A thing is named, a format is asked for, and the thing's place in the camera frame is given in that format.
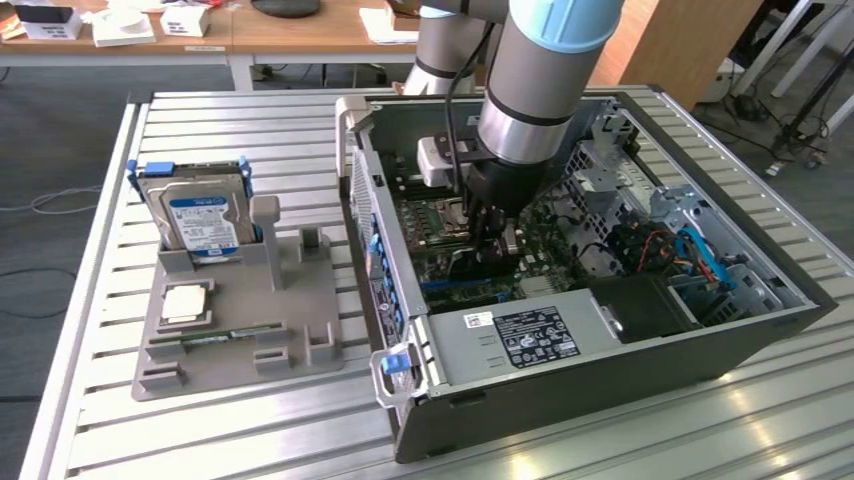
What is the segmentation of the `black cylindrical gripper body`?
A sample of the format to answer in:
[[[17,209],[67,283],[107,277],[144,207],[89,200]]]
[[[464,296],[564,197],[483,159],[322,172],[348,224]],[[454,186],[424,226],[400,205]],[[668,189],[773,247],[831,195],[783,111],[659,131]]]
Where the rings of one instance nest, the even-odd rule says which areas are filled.
[[[467,177],[472,211],[496,208],[516,218],[530,205],[544,179],[544,163],[516,164],[500,160],[475,162]]]

